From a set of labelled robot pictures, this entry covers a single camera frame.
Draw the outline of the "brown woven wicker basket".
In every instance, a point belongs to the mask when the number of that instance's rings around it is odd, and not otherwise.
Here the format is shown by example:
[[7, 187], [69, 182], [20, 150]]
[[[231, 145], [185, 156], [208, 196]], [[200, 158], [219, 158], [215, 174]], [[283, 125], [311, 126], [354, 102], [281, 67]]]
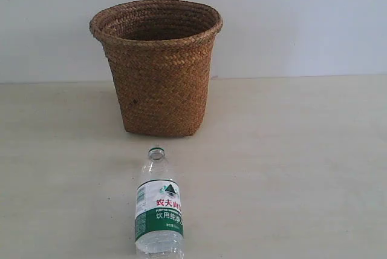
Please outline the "brown woven wicker basket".
[[160, 137], [197, 132], [222, 26], [213, 7], [181, 0], [127, 2], [90, 20], [89, 30], [109, 63], [127, 132]]

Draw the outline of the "clear plastic water bottle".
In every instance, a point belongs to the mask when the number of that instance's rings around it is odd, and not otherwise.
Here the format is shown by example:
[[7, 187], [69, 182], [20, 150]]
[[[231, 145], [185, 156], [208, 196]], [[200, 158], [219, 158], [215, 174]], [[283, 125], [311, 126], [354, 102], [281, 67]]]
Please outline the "clear plastic water bottle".
[[143, 258], [183, 258], [180, 187], [164, 149], [148, 151], [136, 191], [135, 247]]

